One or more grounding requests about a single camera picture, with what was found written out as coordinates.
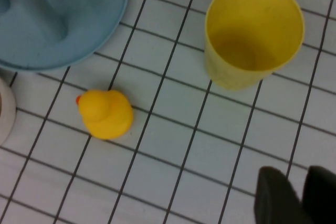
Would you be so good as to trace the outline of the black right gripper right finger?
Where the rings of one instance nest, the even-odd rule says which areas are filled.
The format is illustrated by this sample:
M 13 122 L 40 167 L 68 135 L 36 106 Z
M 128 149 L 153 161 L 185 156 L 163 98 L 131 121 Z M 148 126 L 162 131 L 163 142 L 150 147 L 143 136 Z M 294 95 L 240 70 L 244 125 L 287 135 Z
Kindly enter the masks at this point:
M 305 180 L 302 206 L 313 223 L 335 224 L 335 174 L 321 166 L 310 166 Z

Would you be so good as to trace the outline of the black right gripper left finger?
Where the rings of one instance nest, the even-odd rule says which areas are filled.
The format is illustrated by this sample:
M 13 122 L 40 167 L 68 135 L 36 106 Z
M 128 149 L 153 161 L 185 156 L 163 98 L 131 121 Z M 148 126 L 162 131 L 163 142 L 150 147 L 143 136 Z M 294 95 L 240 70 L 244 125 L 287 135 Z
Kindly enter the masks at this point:
M 312 223 L 289 180 L 270 166 L 263 166 L 258 173 L 254 215 L 256 223 Z

